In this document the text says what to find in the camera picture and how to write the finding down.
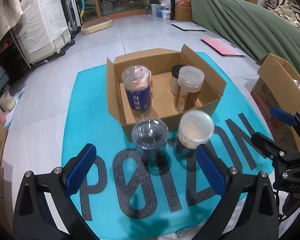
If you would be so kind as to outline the clear jar with granola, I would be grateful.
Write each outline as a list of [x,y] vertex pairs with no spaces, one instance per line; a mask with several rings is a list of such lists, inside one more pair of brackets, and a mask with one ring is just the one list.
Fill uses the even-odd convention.
[[179,122],[173,153],[178,159],[191,155],[200,144],[207,143],[215,126],[211,117],[201,110],[190,110],[183,114]]

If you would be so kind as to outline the clear jar white lid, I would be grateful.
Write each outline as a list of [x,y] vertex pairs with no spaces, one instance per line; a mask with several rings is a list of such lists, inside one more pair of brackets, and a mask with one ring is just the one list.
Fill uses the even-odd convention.
[[183,66],[179,70],[177,91],[174,107],[179,113],[194,109],[202,88],[205,75],[202,70],[194,66]]

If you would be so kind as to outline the clear dome-lid cup dark contents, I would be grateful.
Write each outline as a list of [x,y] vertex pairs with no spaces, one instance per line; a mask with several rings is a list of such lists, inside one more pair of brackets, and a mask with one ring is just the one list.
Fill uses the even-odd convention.
[[136,150],[144,163],[153,163],[166,155],[168,127],[156,118],[138,121],[131,132]]

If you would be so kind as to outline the clear cup blue label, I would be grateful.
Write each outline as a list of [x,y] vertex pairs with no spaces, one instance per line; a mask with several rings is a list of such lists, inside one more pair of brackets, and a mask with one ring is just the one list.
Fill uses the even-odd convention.
[[152,110],[152,74],[142,65],[126,68],[122,74],[122,81],[130,109],[138,118],[146,117]]

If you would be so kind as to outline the open cardboard sorting box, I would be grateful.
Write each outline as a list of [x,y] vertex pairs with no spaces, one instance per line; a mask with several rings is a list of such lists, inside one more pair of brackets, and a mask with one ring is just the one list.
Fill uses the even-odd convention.
[[149,117],[163,120],[169,131],[173,132],[177,130],[182,116],[174,108],[174,96],[170,91],[171,69],[176,64],[195,66],[203,71],[205,79],[194,107],[212,115],[223,96],[226,81],[187,45],[183,45],[181,51],[157,48],[121,55],[114,61],[107,60],[108,112],[120,123],[128,141],[132,139],[131,132],[138,118],[130,109],[122,72],[133,65],[145,66],[152,72],[153,99]]

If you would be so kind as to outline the large cardboard box right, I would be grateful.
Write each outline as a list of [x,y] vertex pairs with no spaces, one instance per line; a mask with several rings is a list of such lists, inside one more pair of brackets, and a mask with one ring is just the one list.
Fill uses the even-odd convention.
[[290,63],[274,54],[257,62],[259,78],[251,91],[274,140],[288,151],[300,151],[300,138],[296,131],[270,114],[273,107],[285,112],[300,112],[300,75]]

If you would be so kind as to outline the teal foam mat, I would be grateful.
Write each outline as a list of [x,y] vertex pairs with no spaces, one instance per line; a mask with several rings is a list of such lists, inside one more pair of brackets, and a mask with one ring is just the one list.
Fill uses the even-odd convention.
[[[206,54],[202,57],[225,81],[223,96],[212,115],[211,152],[243,173],[271,173],[268,159],[252,146],[251,135],[267,129],[244,95]],[[107,110],[106,67],[77,74],[65,124],[62,163],[87,144],[97,157],[87,178],[71,199],[101,239],[147,239],[175,233],[206,221],[217,206],[215,195],[194,157],[173,154],[170,133],[166,154],[144,164],[119,122]]]

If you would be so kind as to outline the green covered sofa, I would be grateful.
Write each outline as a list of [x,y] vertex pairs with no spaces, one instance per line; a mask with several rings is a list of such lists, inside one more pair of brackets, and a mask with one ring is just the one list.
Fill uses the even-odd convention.
[[255,61],[269,53],[300,75],[300,30],[273,12],[244,0],[192,0],[195,23],[217,33]]

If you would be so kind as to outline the black lid jar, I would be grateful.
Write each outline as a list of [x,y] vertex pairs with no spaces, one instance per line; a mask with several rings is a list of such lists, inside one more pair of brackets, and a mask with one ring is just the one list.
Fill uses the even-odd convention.
[[177,91],[179,71],[184,66],[185,64],[177,64],[171,68],[170,91],[173,95],[175,95]]

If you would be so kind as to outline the beige ceramic bowl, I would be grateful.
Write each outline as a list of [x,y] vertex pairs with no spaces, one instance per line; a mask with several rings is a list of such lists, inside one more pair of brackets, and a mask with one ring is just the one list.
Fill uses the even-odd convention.
[[6,91],[4,94],[2,94],[0,98],[0,108],[3,111],[11,111],[15,107],[16,103],[17,102],[15,98],[11,96],[9,91]]

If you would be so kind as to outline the cardboard box under table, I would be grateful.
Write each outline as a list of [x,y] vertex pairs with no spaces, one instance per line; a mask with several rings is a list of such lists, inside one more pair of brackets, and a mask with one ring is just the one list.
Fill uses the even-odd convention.
[[188,6],[176,5],[174,19],[179,22],[191,22],[192,21],[192,9]]

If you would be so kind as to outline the white plastic bucket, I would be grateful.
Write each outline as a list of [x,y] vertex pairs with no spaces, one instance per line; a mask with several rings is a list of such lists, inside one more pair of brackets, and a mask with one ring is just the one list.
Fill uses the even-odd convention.
[[161,11],[161,14],[162,14],[163,19],[165,19],[165,20],[171,19],[171,11],[170,10],[164,9]]

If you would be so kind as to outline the plastic water bottle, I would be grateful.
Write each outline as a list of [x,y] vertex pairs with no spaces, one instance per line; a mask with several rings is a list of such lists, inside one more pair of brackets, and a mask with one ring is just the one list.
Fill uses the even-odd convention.
[[151,2],[150,2],[150,0],[145,0],[144,7],[145,7],[145,13],[146,13],[146,15],[151,15],[152,14],[152,10],[151,10]]

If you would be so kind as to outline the white covered appliance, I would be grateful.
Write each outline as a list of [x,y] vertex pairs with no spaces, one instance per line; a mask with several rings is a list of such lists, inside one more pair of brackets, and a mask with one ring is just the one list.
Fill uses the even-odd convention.
[[61,0],[22,0],[23,14],[13,28],[18,45],[29,64],[35,64],[71,41]]

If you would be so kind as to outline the black suitcases row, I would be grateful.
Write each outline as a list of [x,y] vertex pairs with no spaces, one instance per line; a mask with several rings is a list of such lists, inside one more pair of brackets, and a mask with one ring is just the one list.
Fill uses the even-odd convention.
[[82,17],[85,13],[85,0],[61,0],[61,4],[73,40],[81,31]]

